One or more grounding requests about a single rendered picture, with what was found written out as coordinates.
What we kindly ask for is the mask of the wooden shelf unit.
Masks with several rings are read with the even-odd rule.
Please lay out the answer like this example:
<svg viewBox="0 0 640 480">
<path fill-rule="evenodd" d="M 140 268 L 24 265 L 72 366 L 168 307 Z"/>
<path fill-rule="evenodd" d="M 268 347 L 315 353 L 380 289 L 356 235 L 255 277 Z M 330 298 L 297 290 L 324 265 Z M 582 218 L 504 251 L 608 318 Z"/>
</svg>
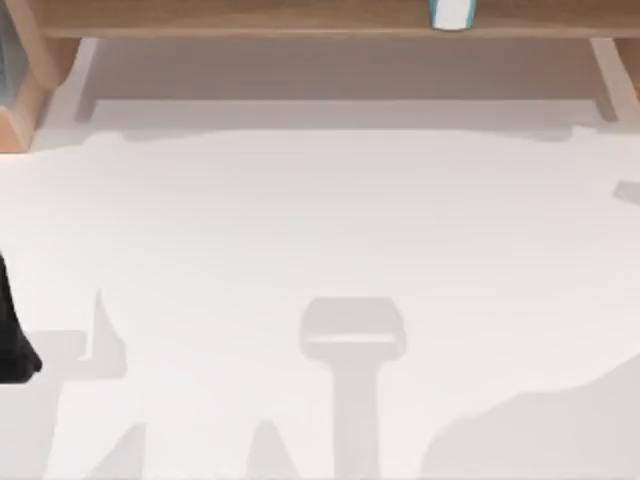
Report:
<svg viewBox="0 0 640 480">
<path fill-rule="evenodd" d="M 362 46 L 433 37 L 613 40 L 640 100 L 640 0 L 471 0 L 469 26 L 450 29 L 435 12 L 457 0 L 0 0 L 26 55 L 27 71 L 45 92 L 69 77 L 82 41 L 136 44 L 154 41 L 169 51 L 152 56 L 141 99 L 168 98 L 177 81 L 180 99 L 202 96 L 203 85 L 181 69 L 205 58 L 222 39 L 265 43 Z"/>
</svg>

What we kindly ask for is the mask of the white and teal cup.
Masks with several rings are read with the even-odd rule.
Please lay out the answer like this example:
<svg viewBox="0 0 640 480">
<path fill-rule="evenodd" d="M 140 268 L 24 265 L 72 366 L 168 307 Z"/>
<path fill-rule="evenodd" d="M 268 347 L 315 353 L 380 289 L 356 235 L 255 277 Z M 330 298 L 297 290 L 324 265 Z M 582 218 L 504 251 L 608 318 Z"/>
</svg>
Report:
<svg viewBox="0 0 640 480">
<path fill-rule="evenodd" d="M 473 26 L 476 0 L 429 0 L 428 6 L 436 30 L 455 32 Z"/>
</svg>

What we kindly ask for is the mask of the wooden cupboard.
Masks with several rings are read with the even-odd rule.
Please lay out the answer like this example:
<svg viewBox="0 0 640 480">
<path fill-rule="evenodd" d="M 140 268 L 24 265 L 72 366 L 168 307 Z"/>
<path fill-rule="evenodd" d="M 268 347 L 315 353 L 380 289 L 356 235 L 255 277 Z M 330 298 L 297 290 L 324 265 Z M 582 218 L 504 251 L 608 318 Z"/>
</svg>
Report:
<svg viewBox="0 0 640 480">
<path fill-rule="evenodd" d="M 0 154 L 29 150 L 50 94 L 67 79 L 80 41 L 45 31 L 50 0 L 0 0 Z"/>
</svg>

